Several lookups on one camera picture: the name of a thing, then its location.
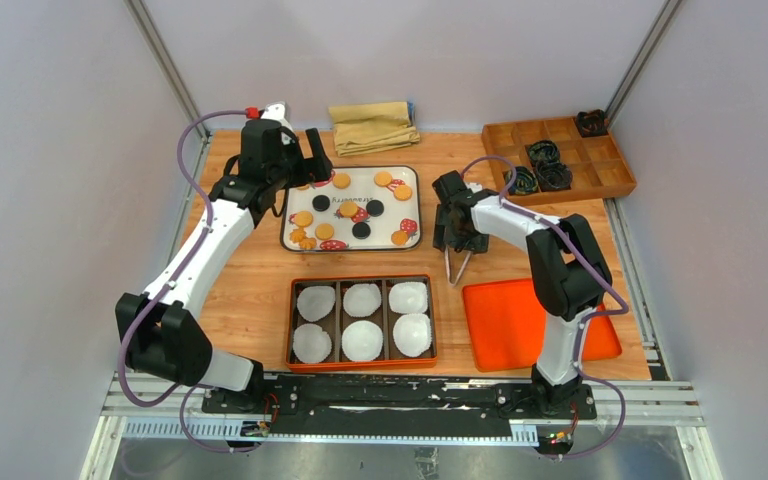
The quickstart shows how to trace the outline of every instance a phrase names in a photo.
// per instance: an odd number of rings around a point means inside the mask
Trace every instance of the orange plastic mat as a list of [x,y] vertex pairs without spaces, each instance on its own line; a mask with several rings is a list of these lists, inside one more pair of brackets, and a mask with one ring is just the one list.
[[[462,295],[479,370],[510,370],[537,363],[543,350],[546,311],[537,300],[530,278],[469,285],[463,288]],[[607,316],[592,319],[583,359],[602,360],[621,353],[611,320]]]

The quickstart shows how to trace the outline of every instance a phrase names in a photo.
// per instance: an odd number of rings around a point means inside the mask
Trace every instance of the white wall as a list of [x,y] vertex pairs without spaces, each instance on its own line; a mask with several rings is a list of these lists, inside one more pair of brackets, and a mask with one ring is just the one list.
[[0,479],[77,477],[185,124],[123,2],[0,1]]
[[[147,0],[203,112],[413,100],[424,129],[604,108],[663,0]],[[218,119],[217,126],[241,120]]]
[[667,358],[724,477],[768,478],[768,2],[685,2],[614,132]]

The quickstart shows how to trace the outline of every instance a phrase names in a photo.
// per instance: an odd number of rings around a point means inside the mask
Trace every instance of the yellow towel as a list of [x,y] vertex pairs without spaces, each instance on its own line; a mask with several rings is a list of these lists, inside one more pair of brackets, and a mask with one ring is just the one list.
[[382,152],[419,143],[407,102],[329,107],[337,155]]

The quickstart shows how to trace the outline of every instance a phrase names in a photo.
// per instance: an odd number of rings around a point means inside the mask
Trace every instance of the black disc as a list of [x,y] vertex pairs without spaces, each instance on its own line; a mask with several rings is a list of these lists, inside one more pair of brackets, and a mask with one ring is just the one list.
[[331,207],[331,200],[325,195],[317,195],[313,197],[313,209],[317,212],[324,212]]
[[384,204],[381,203],[381,200],[370,200],[369,203],[366,204],[366,213],[368,213],[370,217],[377,217],[384,213]]
[[355,226],[352,227],[352,235],[354,235],[358,240],[363,240],[364,238],[368,237],[371,232],[372,229],[370,229],[369,225],[364,222],[356,223]]

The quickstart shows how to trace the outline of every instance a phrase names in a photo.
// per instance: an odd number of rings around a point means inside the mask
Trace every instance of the wooden table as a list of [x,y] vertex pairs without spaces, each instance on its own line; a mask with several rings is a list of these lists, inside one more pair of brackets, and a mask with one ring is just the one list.
[[[431,247],[437,197],[431,182],[441,174],[461,169],[469,161],[484,154],[477,134],[425,133],[419,145],[357,157],[340,158],[334,152],[330,132],[322,132],[322,142],[335,166],[410,165],[419,173],[422,201],[422,226],[425,237],[415,250],[400,253],[329,253],[299,254],[280,245],[281,222],[264,217],[257,230],[231,256],[219,275],[205,303],[199,322],[219,348],[259,360],[267,370],[286,370],[284,363],[288,328],[290,282],[303,277],[354,277],[362,275],[395,275],[424,273],[432,278],[434,311],[437,322],[438,362],[434,368],[401,370],[403,373],[428,375],[516,375],[527,376],[529,369],[482,373],[476,370],[470,347],[461,286],[474,283],[529,277],[528,259],[524,253],[496,239],[490,252],[473,257],[460,286],[446,283],[442,254]],[[310,151],[303,145],[306,155]],[[240,133],[220,131],[213,137],[201,185],[210,187],[222,176],[228,157],[239,153]],[[487,165],[476,165],[467,174],[468,181],[493,186]],[[187,233],[198,221],[204,205],[197,198],[190,212]],[[547,205],[540,212],[566,216],[580,213],[587,217],[611,267],[614,285],[628,298],[623,272],[617,258],[610,227],[601,200]],[[460,262],[456,256],[453,262]],[[585,370],[612,379],[649,379],[637,324],[631,314],[613,317],[622,343],[623,353],[611,360],[588,362]]]

